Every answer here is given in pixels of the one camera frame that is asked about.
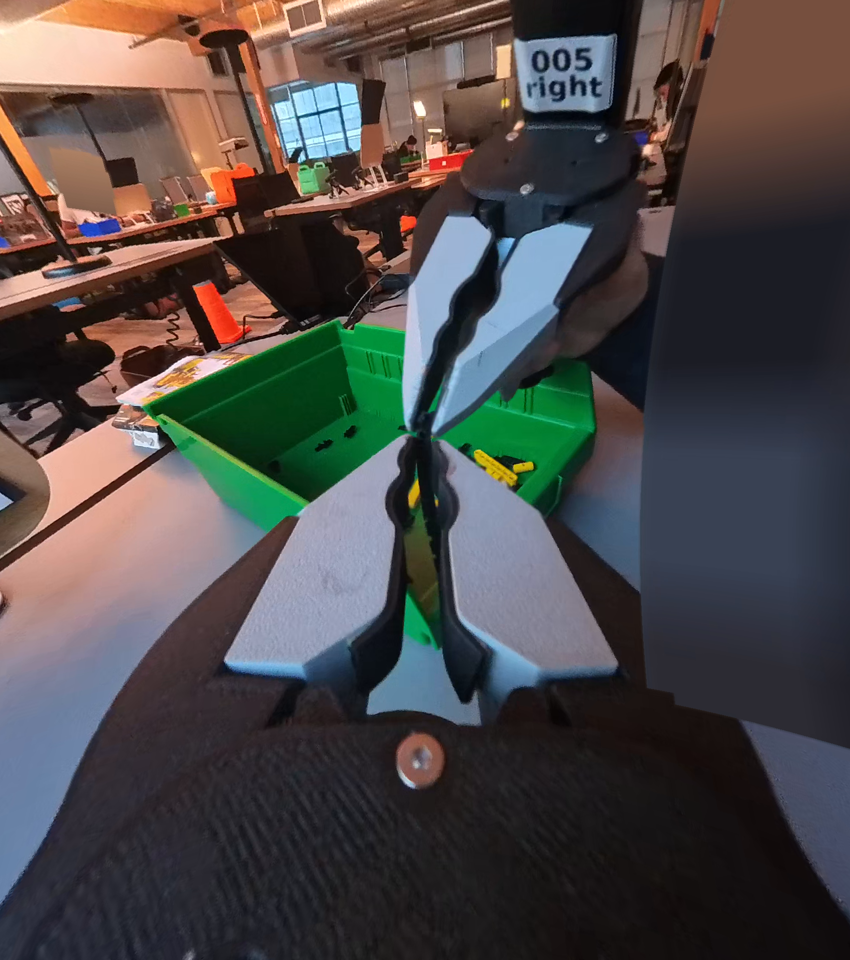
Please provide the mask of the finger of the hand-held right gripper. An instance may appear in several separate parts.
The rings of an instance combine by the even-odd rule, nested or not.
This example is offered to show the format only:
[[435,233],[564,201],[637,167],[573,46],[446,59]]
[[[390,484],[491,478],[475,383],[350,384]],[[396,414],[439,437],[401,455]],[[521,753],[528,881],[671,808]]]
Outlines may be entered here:
[[560,222],[517,240],[498,273],[498,292],[456,349],[431,420],[447,433],[501,390],[555,328],[558,294],[594,228]]
[[407,291],[404,423],[419,437],[446,429],[454,375],[474,339],[481,298],[492,289],[497,256],[489,227],[450,216]]

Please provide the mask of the grey background desk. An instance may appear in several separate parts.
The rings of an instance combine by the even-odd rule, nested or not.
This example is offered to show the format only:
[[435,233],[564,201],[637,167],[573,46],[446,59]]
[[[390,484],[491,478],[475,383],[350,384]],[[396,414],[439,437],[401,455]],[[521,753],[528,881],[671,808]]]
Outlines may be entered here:
[[210,280],[222,263],[210,238],[125,246],[108,252],[107,258],[108,265],[68,277],[49,279],[33,270],[0,279],[0,322],[136,281],[157,285],[157,296],[162,296],[165,289]]

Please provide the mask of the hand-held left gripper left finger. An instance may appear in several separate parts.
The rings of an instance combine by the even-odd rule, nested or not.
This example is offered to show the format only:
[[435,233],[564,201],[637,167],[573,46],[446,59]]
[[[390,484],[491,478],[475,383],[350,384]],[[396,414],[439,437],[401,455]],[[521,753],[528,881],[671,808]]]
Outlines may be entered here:
[[373,455],[296,518],[224,656],[236,674],[367,698],[402,652],[415,441]]

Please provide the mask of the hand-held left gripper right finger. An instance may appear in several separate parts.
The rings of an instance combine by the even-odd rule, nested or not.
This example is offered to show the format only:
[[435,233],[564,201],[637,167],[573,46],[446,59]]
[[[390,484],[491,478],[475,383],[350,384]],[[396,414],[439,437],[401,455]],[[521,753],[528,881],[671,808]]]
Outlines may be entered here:
[[445,669],[457,698],[620,671],[544,518],[444,440],[431,442],[431,551]]

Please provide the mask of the orange crate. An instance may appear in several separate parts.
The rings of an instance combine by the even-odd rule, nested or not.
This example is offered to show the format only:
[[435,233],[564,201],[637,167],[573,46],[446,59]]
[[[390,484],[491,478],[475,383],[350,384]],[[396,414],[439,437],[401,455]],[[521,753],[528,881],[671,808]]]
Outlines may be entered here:
[[233,169],[215,168],[208,174],[208,182],[215,193],[215,202],[220,206],[234,206],[237,202],[235,182],[250,179],[257,170],[243,162]]

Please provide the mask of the black swivel office chair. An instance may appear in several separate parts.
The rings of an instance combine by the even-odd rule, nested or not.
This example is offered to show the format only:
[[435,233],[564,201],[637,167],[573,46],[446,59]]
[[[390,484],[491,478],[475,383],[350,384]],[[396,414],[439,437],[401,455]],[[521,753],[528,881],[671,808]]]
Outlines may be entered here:
[[49,404],[58,412],[57,421],[22,441],[31,452],[44,439],[47,452],[58,450],[74,432],[94,429],[119,412],[118,404],[92,406],[78,392],[102,377],[116,354],[106,342],[70,341],[68,333],[55,306],[0,321],[0,406],[26,413]]

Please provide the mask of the lego instruction booklet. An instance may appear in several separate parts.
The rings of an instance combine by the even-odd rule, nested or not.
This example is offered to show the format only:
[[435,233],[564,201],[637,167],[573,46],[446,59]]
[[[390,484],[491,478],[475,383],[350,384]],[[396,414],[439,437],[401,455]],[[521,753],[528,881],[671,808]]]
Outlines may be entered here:
[[159,450],[168,443],[167,435],[145,407],[199,380],[216,374],[247,358],[236,350],[218,351],[206,356],[187,356],[153,377],[119,394],[118,412],[110,425],[131,438],[133,446]]

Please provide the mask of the green plastic bin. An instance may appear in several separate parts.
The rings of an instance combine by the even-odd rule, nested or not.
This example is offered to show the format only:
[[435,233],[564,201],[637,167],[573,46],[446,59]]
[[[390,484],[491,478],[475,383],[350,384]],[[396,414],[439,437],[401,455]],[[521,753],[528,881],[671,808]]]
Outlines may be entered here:
[[[404,342],[400,330],[330,322],[145,410],[224,503],[269,531],[405,435]],[[548,516],[596,432],[591,371],[567,361],[510,401],[495,394],[444,439],[470,459],[533,464],[514,491]]]

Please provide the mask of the black pole stand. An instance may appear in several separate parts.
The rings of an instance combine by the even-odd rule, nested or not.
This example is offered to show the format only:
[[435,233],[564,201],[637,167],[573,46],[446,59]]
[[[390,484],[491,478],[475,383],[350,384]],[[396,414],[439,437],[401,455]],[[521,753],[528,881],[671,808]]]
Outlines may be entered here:
[[0,152],[23,186],[34,212],[45,227],[59,251],[59,259],[42,268],[46,280],[63,280],[111,266],[104,254],[79,256],[62,234],[47,205],[51,193],[35,161],[23,145],[23,140],[0,105]]

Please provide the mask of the large paned window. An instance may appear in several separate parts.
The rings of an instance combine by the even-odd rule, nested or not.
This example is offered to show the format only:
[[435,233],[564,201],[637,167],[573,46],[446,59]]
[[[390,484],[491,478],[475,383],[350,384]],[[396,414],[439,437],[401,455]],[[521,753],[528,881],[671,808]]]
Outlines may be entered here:
[[273,86],[267,102],[286,160],[324,160],[360,150],[359,88],[299,80]]

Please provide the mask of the large black panel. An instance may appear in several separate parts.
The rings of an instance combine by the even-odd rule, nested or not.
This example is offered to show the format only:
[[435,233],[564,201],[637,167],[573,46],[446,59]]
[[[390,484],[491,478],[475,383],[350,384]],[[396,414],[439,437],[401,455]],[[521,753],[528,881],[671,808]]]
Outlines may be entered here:
[[286,318],[303,324],[347,316],[370,288],[357,238],[333,222],[278,225],[215,241],[220,255]]

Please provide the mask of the black lego tread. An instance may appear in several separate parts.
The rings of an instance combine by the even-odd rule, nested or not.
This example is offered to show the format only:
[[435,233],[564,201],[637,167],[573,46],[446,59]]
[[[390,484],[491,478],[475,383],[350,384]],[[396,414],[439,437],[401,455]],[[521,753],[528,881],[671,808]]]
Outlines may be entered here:
[[409,451],[411,480],[404,494],[407,570],[411,591],[424,599],[438,587],[445,517],[434,443],[415,438]]

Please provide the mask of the orange traffic cone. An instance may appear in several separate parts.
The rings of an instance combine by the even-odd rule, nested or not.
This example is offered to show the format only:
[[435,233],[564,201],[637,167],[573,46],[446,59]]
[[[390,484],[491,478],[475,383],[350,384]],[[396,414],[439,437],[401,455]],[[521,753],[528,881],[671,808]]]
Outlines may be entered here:
[[221,347],[236,344],[250,334],[251,328],[235,318],[213,281],[195,284],[192,291]]

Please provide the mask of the person's right hand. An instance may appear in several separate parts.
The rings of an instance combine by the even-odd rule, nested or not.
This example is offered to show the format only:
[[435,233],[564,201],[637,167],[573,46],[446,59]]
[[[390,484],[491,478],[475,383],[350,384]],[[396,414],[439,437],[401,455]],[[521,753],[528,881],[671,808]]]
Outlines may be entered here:
[[503,378],[499,389],[502,399],[510,400],[524,380],[538,375],[556,359],[576,358],[599,347],[642,306],[649,289],[643,236],[636,229],[617,270],[579,294],[521,365]]

